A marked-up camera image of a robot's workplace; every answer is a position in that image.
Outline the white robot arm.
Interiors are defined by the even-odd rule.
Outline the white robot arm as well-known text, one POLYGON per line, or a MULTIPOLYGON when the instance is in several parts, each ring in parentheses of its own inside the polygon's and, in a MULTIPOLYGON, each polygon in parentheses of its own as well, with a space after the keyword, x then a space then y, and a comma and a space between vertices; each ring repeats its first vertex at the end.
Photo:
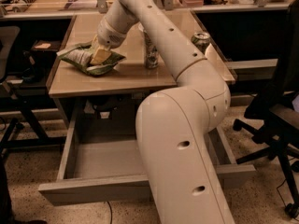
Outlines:
POLYGON ((153 0, 115 0, 98 41, 117 48, 140 22, 177 85, 149 95, 136 114, 136 138, 162 224, 235 224, 205 136, 230 105, 226 82, 153 0))

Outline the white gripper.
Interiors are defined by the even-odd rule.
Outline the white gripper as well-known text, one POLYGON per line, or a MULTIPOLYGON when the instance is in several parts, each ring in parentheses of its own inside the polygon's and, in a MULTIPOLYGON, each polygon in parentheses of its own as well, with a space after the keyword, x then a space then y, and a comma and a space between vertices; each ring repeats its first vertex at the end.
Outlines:
POLYGON ((125 40, 127 33, 128 27, 125 22, 110 22, 104 17, 98 24, 97 35, 93 37, 92 48, 94 51, 90 64, 103 63, 111 55, 110 49, 118 48, 125 40))

